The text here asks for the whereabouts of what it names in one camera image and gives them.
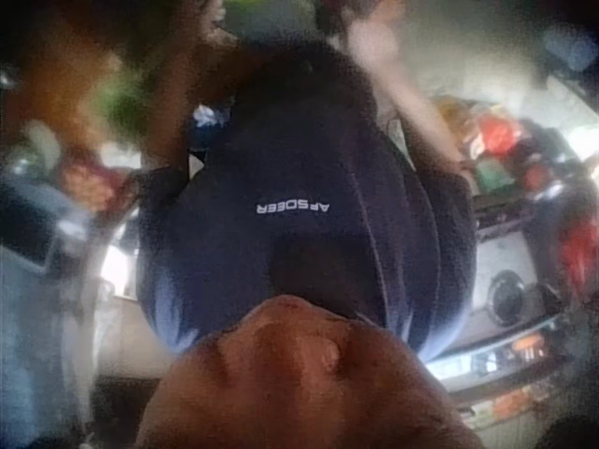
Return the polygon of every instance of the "navy blue shirt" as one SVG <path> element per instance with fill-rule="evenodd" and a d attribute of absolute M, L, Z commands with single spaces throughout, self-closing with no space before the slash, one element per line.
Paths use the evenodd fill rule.
<path fill-rule="evenodd" d="M 145 176 L 138 297 L 172 351 L 279 294 L 390 329 L 423 359 L 460 330 L 475 267 L 467 182 L 416 173 L 359 75 L 319 64 L 302 56 L 241 90 L 192 180 Z"/>

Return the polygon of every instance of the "green object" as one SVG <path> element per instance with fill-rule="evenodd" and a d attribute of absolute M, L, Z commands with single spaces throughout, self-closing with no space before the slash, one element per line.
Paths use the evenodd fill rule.
<path fill-rule="evenodd" d="M 491 194 L 514 185 L 516 180 L 505 170 L 501 162 L 495 158 L 486 158 L 476 164 L 476 179 L 484 194 Z"/>
<path fill-rule="evenodd" d="M 146 131 L 148 97 L 144 77 L 125 70 L 100 83 L 93 108 L 118 138 L 135 141 Z"/>

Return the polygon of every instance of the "dark blue t-shirt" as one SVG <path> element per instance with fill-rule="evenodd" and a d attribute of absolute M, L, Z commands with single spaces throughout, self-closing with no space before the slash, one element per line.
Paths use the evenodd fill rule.
<path fill-rule="evenodd" d="M 292 294 L 438 355 L 470 303 L 468 185 L 416 173 L 375 125 L 355 73 L 302 67 L 241 91 L 192 180 L 173 168 L 145 176 L 142 309 L 178 353 Z"/>

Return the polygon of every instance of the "white lettering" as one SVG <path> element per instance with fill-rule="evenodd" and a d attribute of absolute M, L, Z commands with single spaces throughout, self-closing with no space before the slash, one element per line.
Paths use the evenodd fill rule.
<path fill-rule="evenodd" d="M 286 199 L 285 201 L 278 201 L 276 203 L 269 204 L 256 204 L 256 213 L 275 213 L 285 212 L 286 210 L 313 210 L 314 212 L 328 212 L 329 204 L 323 203 L 311 203 L 307 199 Z"/>

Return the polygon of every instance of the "person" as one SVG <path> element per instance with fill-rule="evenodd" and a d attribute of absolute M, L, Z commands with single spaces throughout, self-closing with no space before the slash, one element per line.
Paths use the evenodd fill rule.
<path fill-rule="evenodd" d="M 481 447 L 422 365 L 468 312 L 469 188 L 392 27 L 345 7 L 343 51 L 279 52 L 189 181 L 183 129 L 219 9 L 183 0 L 146 141 L 138 296 L 182 356 L 138 447 Z M 414 168 L 377 127 L 373 89 Z"/>

